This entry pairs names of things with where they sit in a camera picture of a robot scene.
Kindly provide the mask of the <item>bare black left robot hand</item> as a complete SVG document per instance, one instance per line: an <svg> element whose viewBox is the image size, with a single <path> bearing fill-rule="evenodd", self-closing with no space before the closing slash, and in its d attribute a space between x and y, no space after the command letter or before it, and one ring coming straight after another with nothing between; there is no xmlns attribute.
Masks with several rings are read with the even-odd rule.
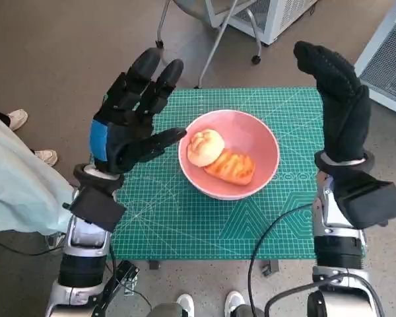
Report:
<svg viewBox="0 0 396 317"><path fill-rule="evenodd" d="M183 61L175 59L152 76L160 63L156 48L145 50L120 73L103 97L90 126L89 145L101 172L125 174L138 162L148 162L186 136L183 127L154 133L153 118L161 113L176 88Z"/></svg>

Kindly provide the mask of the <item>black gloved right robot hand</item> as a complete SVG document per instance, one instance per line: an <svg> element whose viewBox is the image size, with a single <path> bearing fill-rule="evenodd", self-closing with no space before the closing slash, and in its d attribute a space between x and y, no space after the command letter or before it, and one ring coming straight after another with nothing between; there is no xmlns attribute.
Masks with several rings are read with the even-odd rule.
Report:
<svg viewBox="0 0 396 317"><path fill-rule="evenodd" d="M323 102L324 153L337 164L364 160L371 104L354 66L341 54L304 41L295 43L294 56L299 70L315 79Z"/></svg>

